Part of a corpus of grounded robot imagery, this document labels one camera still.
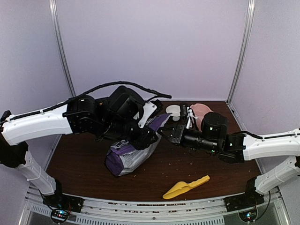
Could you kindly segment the purple pet food bag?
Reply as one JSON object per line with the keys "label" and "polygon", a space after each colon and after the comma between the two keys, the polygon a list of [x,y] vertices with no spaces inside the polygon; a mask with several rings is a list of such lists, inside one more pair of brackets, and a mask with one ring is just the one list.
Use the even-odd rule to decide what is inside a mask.
{"label": "purple pet food bag", "polygon": [[152,155],[162,137],[157,136],[158,140],[143,150],[136,150],[127,140],[114,143],[105,156],[105,166],[115,177],[133,172]]}

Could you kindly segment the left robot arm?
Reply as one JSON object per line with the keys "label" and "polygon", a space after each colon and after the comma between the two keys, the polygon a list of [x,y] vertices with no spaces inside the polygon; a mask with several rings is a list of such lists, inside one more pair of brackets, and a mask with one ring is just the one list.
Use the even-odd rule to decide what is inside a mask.
{"label": "left robot arm", "polygon": [[45,199],[63,208],[68,201],[61,184],[34,160],[27,141],[49,135],[90,133],[98,141],[127,140],[137,150],[143,150],[158,139],[148,121],[160,107],[160,101],[144,100],[133,89],[119,86],[105,98],[81,94],[35,112],[13,115],[6,111],[0,120],[0,161],[19,170]]}

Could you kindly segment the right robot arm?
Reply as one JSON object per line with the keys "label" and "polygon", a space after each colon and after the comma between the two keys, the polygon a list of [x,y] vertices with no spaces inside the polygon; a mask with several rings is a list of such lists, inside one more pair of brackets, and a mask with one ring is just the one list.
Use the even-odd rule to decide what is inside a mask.
{"label": "right robot arm", "polygon": [[228,134],[229,121],[217,112],[205,114],[201,130],[188,129],[185,124],[160,128],[159,134],[170,143],[217,155],[224,162],[235,164],[257,158],[287,156],[272,170],[247,181],[240,203],[250,207],[274,187],[300,174],[300,130],[285,133],[255,135],[248,131]]}

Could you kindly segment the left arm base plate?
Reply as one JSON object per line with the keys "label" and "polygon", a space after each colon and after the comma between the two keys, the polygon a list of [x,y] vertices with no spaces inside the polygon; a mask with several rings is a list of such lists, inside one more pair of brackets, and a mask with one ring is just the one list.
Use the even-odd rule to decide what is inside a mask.
{"label": "left arm base plate", "polygon": [[43,204],[48,206],[51,210],[60,209],[67,212],[80,213],[83,207],[84,199],[71,195],[41,195]]}

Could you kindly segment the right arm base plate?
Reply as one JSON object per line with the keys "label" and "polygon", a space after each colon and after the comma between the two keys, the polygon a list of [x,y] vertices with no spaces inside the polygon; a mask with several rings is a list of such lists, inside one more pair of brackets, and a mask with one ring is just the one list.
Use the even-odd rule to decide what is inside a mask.
{"label": "right arm base plate", "polygon": [[245,192],[224,198],[224,203],[227,212],[242,210],[264,203],[264,195],[256,192]]}

